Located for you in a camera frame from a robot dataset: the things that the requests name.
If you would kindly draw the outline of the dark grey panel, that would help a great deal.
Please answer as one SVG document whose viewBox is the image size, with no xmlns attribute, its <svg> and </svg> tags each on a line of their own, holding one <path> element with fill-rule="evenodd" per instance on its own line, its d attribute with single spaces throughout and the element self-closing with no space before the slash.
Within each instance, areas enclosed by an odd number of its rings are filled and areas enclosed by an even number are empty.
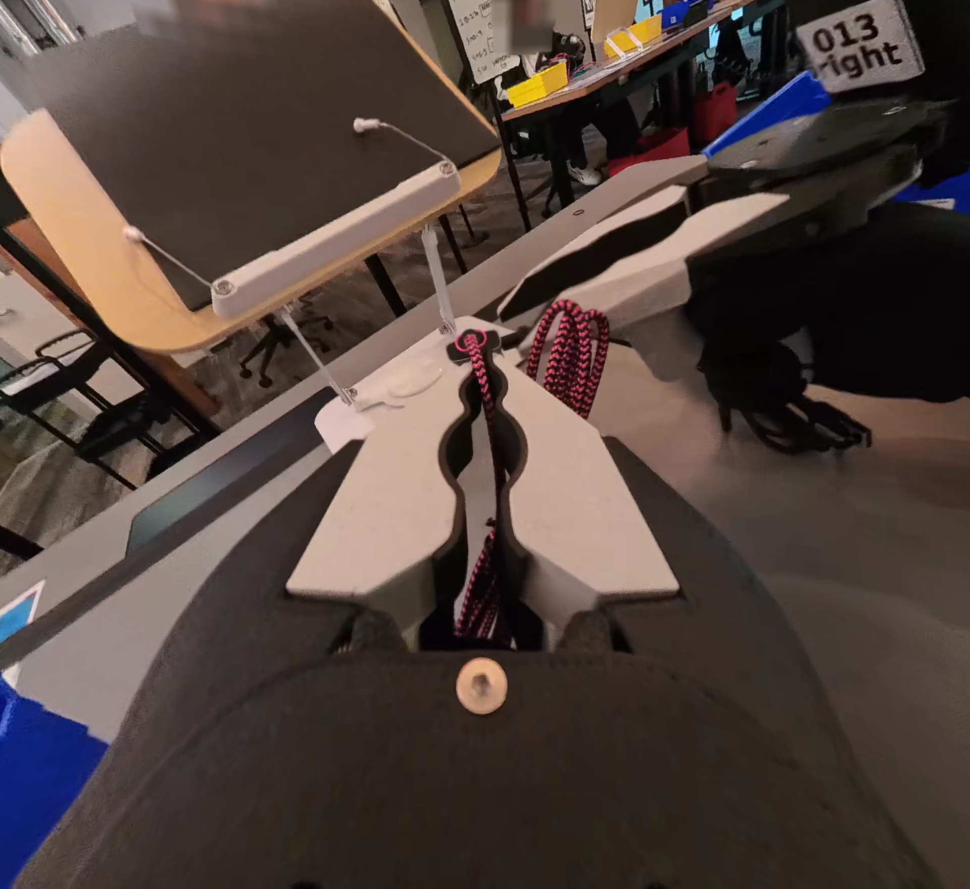
<svg viewBox="0 0 970 889">
<path fill-rule="evenodd" d="M 499 147 L 373 0 L 119 26 L 35 58 L 27 75 L 192 310 L 257 258 Z"/>
</svg>

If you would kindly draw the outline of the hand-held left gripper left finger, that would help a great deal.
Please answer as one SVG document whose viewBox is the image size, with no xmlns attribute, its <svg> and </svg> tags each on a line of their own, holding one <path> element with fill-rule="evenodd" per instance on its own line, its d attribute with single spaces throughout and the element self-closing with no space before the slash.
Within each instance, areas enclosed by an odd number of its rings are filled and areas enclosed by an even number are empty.
<svg viewBox="0 0 970 889">
<path fill-rule="evenodd" d="M 467 578 L 474 458 L 469 364 L 443 375 L 360 443 L 296 568 L 294 597 L 385 613 L 402 632 L 454 620 Z"/>
</svg>

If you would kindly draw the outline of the black office chair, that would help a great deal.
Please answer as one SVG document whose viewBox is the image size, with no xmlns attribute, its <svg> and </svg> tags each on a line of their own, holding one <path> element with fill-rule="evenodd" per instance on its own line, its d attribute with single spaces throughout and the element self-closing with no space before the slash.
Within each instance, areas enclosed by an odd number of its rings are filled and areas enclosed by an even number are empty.
<svg viewBox="0 0 970 889">
<path fill-rule="evenodd" d="M 333 319 L 326 313 L 315 312 L 313 301 L 309 296 L 299 298 L 291 307 L 291 311 L 299 327 L 319 325 L 325 331 L 333 331 Z M 238 376 L 244 380 L 257 376 L 258 386 L 266 389 L 273 386 L 269 369 L 276 352 L 279 349 L 290 348 L 295 341 L 295 336 L 292 330 L 273 314 L 261 317 L 260 324 L 263 326 L 262 336 L 257 340 L 254 348 L 238 362 Z"/>
</svg>

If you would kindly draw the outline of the yellow plastic bin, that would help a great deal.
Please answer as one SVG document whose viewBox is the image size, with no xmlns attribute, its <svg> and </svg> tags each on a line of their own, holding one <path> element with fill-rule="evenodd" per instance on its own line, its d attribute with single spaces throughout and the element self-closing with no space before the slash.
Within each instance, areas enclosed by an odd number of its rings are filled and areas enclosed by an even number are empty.
<svg viewBox="0 0 970 889">
<path fill-rule="evenodd" d="M 569 82 L 567 61 L 560 59 L 507 89 L 508 101 L 518 110 L 565 88 Z"/>
<path fill-rule="evenodd" d="M 636 55 L 661 39 L 662 16 L 657 14 L 626 28 L 616 29 L 605 38 L 603 49 L 607 58 Z"/>
</svg>

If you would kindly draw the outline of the long work table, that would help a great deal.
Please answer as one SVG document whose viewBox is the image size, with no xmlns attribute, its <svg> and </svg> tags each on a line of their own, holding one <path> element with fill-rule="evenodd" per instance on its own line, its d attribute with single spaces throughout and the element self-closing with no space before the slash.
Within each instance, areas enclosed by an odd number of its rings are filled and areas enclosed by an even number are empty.
<svg viewBox="0 0 970 889">
<path fill-rule="evenodd" d="M 756 22 L 782 3 L 783 0 L 722 0 L 710 9 L 707 17 L 690 27 L 662 34 L 636 53 L 624 54 L 600 64 L 595 71 L 588 71 L 578 81 L 538 101 L 505 113 L 500 112 L 498 102 L 494 101 L 493 111 L 502 141 L 503 159 L 525 230 L 531 230 L 527 198 L 521 189 L 510 146 L 510 132 L 516 123 L 527 120 L 541 131 L 545 155 L 551 165 L 551 184 L 559 196 L 561 207 L 566 208 L 573 204 L 574 193 L 566 169 L 564 149 L 554 131 L 553 119 L 567 105 L 591 99 L 611 103 L 670 74 L 680 77 L 683 74 L 682 66 L 707 48 L 711 28 L 729 20 L 736 11 L 742 12 L 743 25 Z"/>
</svg>

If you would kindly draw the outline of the red plastic container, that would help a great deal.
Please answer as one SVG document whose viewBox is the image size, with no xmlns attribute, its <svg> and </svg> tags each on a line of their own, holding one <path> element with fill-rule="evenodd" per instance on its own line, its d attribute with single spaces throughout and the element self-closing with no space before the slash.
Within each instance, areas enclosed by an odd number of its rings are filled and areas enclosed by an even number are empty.
<svg viewBox="0 0 970 889">
<path fill-rule="evenodd" d="M 733 83 L 721 81 L 710 90 L 695 95 L 691 133 L 697 145 L 704 147 L 715 141 L 734 125 L 736 119 L 736 86 Z"/>
<path fill-rule="evenodd" d="M 613 178 L 625 169 L 637 164 L 690 155 L 689 131 L 686 128 L 665 128 L 642 135 L 638 139 L 636 147 L 630 153 L 609 159 L 607 174 L 609 178 Z"/>
</svg>

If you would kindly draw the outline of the person's right hand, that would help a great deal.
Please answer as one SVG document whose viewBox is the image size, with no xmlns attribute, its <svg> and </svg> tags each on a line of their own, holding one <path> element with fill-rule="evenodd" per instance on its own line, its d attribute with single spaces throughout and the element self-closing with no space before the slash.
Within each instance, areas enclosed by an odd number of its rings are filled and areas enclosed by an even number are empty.
<svg viewBox="0 0 970 889">
<path fill-rule="evenodd" d="M 885 204 L 838 238 L 723 263 L 685 315 L 718 399 L 789 403 L 810 383 L 875 398 L 967 398 L 968 215 Z"/>
</svg>

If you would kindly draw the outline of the handwritten whiteboard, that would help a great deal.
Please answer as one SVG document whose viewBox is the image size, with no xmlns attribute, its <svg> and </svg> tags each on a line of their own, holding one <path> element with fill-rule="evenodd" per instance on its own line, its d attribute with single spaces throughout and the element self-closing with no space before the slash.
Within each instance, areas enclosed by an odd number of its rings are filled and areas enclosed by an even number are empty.
<svg viewBox="0 0 970 889">
<path fill-rule="evenodd" d="M 444 0 L 454 23 L 458 46 L 464 54 L 470 79 L 483 85 L 508 70 L 497 51 L 492 0 Z"/>
</svg>

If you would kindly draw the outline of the wooden book stand white base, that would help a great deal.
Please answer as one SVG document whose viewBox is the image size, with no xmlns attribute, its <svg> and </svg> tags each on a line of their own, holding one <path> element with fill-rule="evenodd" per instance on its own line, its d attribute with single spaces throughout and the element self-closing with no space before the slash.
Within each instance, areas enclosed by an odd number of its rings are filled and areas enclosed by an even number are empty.
<svg viewBox="0 0 970 889">
<path fill-rule="evenodd" d="M 245 5 L 196 2 L 192 6 L 182 2 L 178 19 L 145 18 L 133 23 L 154 25 L 183 19 L 186 14 L 201 14 L 206 22 L 220 23 L 230 7 L 255 7 L 264 1 Z M 210 300 L 199 309 L 190 309 L 178 295 L 153 257 L 161 253 L 160 247 L 124 222 L 41 103 L 6 136 L 3 175 L 79 285 L 83 298 L 117 338 L 164 356 L 207 349 L 317 288 L 352 263 L 434 222 L 496 174 L 501 158 L 497 132 L 400 27 L 433 69 L 491 126 L 499 147 L 462 170 L 448 161 L 436 165 L 281 251 L 257 258 L 203 288 Z M 35 58 L 26 63 L 26 75 Z"/>
</svg>

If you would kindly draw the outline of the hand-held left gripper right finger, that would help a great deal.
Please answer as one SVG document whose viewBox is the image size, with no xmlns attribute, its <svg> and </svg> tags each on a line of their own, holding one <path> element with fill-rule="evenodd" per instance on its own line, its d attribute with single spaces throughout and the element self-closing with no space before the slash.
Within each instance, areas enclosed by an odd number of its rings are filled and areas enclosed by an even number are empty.
<svg viewBox="0 0 970 889">
<path fill-rule="evenodd" d="M 518 598 L 564 633 L 604 604 L 669 599 L 680 584 L 599 431 L 511 364 L 496 418 L 524 442 L 505 509 L 525 554 Z"/>
</svg>

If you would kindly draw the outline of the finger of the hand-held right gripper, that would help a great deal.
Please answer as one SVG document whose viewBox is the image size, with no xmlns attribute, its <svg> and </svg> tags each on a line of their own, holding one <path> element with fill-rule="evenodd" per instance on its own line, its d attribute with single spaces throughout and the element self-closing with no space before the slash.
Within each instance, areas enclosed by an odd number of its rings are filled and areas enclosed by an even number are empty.
<svg viewBox="0 0 970 889">
<path fill-rule="evenodd" d="M 779 224 L 789 216 L 784 207 L 790 200 L 785 192 L 757 192 L 689 216 L 666 239 L 586 282 L 584 308 L 603 313 L 658 380 L 686 379 L 702 351 L 684 313 L 694 293 L 691 265 Z"/>
<path fill-rule="evenodd" d="M 565 291 L 660 243 L 689 214 L 688 189 L 672 185 L 603 219 L 531 269 L 500 303 L 499 320 L 547 308 Z"/>
</svg>

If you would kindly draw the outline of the printed paper sheet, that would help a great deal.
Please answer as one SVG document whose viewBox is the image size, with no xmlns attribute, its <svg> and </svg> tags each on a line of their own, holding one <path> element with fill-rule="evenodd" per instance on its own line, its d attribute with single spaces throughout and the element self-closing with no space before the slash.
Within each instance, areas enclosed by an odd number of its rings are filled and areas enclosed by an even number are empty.
<svg viewBox="0 0 970 889">
<path fill-rule="evenodd" d="M 14 599 L 2 605 L 1 644 L 4 644 L 6 640 L 10 640 L 33 622 L 38 612 L 44 587 L 45 580 L 40 580 L 28 587 Z M 12 689 L 18 689 L 21 668 L 22 662 L 18 661 L 5 665 L 2 669 L 3 680 Z"/>
</svg>

